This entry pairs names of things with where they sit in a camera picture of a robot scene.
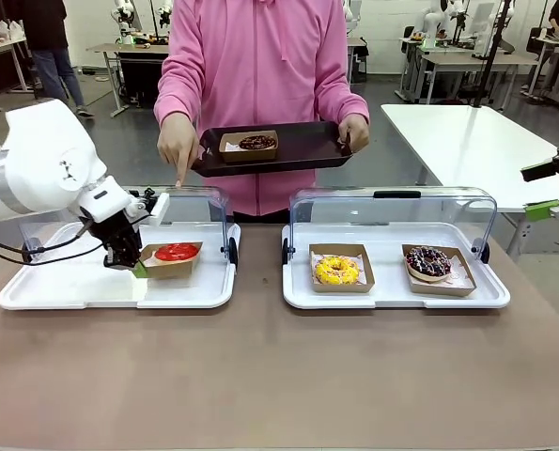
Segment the person's left hand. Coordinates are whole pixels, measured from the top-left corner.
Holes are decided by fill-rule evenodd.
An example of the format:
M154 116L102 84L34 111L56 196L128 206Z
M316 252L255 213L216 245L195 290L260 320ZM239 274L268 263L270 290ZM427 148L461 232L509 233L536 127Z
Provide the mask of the person's left hand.
M369 144L369 126L362 115L347 115L340 122L338 130L340 142L352 153L357 153Z

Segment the person's right hand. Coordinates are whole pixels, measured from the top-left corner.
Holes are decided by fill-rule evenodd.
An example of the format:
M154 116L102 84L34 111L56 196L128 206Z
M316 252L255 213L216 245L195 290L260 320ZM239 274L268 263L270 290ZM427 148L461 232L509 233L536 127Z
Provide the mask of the person's right hand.
M176 186L180 187L199 153L199 139L192 121L182 113L172 113L161 125L157 144L163 161L177 171Z

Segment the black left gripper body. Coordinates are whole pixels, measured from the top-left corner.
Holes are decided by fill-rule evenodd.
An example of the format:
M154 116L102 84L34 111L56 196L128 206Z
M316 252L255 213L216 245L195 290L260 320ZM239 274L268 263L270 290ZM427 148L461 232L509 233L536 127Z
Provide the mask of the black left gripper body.
M106 251L104 263L138 262L142 246L138 224L124 210L100 223L85 218L85 226L92 237L101 241Z

